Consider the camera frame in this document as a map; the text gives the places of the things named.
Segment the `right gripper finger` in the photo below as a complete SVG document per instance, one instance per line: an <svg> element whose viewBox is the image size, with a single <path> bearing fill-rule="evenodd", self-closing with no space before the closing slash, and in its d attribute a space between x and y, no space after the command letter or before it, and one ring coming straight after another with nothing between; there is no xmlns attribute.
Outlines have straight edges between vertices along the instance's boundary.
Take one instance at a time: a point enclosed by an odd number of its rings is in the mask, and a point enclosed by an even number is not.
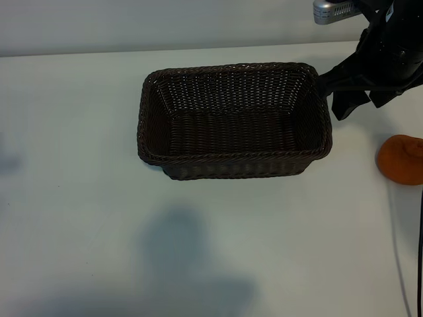
<svg viewBox="0 0 423 317"><path fill-rule="evenodd" d="M371 91L369 97L376 108L381 108L399 95L397 90Z"/></svg>
<svg viewBox="0 0 423 317"><path fill-rule="evenodd" d="M363 90L334 91L332 112L337 120L346 119L358 106L370 102Z"/></svg>

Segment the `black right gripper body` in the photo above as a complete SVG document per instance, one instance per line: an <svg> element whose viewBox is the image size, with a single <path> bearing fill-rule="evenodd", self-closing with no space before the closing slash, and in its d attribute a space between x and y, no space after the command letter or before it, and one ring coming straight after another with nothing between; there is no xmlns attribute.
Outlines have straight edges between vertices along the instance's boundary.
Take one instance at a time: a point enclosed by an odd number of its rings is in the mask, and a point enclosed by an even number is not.
<svg viewBox="0 0 423 317"><path fill-rule="evenodd" d="M422 85L422 29L366 28L355 52L319 77L319 92L403 92Z"/></svg>

